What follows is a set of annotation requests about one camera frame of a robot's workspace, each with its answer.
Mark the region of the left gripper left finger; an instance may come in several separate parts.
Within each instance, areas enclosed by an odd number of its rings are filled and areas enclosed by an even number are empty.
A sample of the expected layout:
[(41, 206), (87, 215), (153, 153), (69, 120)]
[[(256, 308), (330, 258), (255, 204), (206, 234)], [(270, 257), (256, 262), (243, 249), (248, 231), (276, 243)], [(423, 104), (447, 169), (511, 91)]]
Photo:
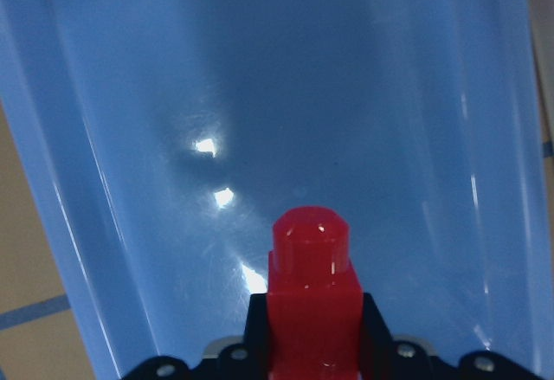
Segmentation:
[(248, 315), (243, 333), (247, 352), (246, 363), (251, 379), (269, 379), (270, 328), (267, 314), (267, 295), (250, 296)]

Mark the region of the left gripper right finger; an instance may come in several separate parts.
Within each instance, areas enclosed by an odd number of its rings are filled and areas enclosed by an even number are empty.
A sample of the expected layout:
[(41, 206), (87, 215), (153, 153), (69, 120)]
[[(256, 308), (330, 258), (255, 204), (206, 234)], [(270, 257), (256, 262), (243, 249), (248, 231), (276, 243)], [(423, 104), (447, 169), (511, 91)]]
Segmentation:
[(375, 300), (365, 293), (359, 348), (359, 372), (362, 379), (392, 378), (392, 345), (393, 338)]

